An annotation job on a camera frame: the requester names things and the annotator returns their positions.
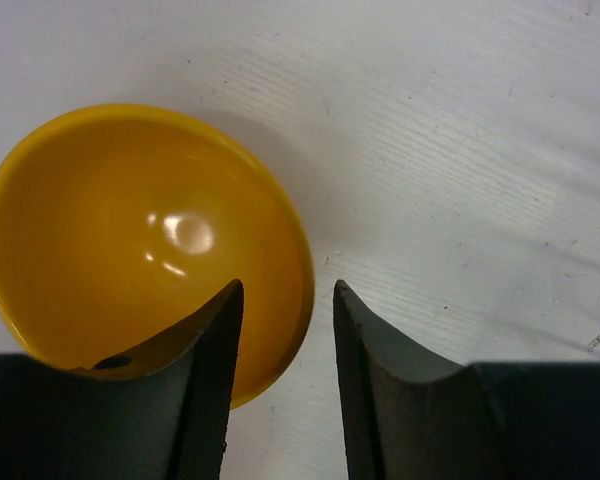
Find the bowl rim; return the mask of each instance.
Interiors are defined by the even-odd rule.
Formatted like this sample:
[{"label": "bowl rim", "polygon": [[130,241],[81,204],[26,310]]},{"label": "bowl rim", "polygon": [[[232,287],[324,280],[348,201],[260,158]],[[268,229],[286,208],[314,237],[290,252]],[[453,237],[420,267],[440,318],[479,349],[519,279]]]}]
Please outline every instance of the bowl rim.
[{"label": "bowl rim", "polygon": [[[39,126],[22,140],[20,140],[20,142],[13,147],[13,149],[7,154],[0,164],[0,195],[4,191],[3,189],[5,188],[5,183],[9,180],[15,169],[17,169],[20,164],[25,162],[31,150],[36,148],[41,143],[49,140],[51,137],[58,135],[59,133],[66,132],[72,128],[79,127],[90,122],[111,120],[116,118],[147,120],[154,122],[158,121],[166,125],[188,130],[195,135],[203,136],[220,147],[229,150],[232,155],[249,164],[250,168],[252,168],[262,180],[264,180],[267,188],[270,189],[273,196],[279,202],[279,205],[289,222],[289,225],[292,229],[293,238],[297,244],[303,277],[300,313],[298,318],[295,320],[297,323],[296,332],[292,338],[289,348],[280,358],[277,367],[273,369],[267,380],[262,382],[252,391],[249,391],[239,397],[232,398],[231,400],[231,408],[237,408],[241,405],[244,405],[267,390],[273,383],[276,382],[276,380],[278,380],[278,378],[282,376],[289,365],[291,365],[291,362],[297,355],[302,343],[304,342],[307,330],[309,328],[309,323],[313,312],[315,288],[313,257],[311,255],[309,240],[302,225],[300,215],[291,202],[287,192],[278,183],[273,174],[269,172],[269,170],[254,154],[252,154],[239,142],[224,132],[203,122],[202,120],[191,117],[184,113],[143,104],[110,103],[94,105],[60,115],[59,117],[56,117]],[[13,316],[9,312],[9,307],[7,305],[5,296],[1,292],[0,318],[14,338],[23,347],[23,349],[29,355],[46,364],[44,360],[41,360],[39,356],[36,355],[36,353],[33,351],[34,349],[27,344],[26,339],[18,331],[16,323],[14,323]]]}]

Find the hole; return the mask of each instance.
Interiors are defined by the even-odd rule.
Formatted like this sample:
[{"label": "hole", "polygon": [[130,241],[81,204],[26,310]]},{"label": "hole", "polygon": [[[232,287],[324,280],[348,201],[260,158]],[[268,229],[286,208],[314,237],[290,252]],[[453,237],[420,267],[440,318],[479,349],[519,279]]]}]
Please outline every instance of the hole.
[{"label": "hole", "polygon": [[92,370],[109,370],[111,368],[126,367],[131,363],[131,357],[126,355],[114,355],[104,360],[100,360],[93,366]]}]

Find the bowl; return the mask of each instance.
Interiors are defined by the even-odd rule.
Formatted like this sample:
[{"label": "bowl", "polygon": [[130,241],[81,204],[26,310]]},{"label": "bowl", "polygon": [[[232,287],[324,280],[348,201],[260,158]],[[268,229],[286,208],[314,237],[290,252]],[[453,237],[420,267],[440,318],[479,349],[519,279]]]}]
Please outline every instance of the bowl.
[{"label": "bowl", "polygon": [[284,190],[215,128],[161,108],[62,115],[0,166],[0,315],[55,368],[90,368],[191,314],[234,278],[245,305],[232,405],[289,366],[312,259]]}]

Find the white table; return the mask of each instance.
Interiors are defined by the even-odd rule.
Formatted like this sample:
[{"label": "white table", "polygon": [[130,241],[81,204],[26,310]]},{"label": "white table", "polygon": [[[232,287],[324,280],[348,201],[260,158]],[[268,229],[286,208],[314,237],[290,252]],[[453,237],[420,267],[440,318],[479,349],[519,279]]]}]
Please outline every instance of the white table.
[{"label": "white table", "polygon": [[309,233],[311,328],[223,479],[346,478],[339,277],[458,362],[600,359],[600,0],[0,0],[0,161],[105,102],[224,129]]}]

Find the wood grain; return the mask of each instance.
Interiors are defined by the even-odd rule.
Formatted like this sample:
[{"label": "wood grain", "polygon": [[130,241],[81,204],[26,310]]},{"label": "wood grain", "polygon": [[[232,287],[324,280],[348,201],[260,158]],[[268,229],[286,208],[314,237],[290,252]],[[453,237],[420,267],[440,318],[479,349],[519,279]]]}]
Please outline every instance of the wood grain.
[{"label": "wood grain", "polygon": [[223,478],[346,478],[337,278],[457,362],[600,359],[600,0],[23,3],[0,1],[0,161],[67,110],[161,105],[305,221],[313,323],[232,414]]}]

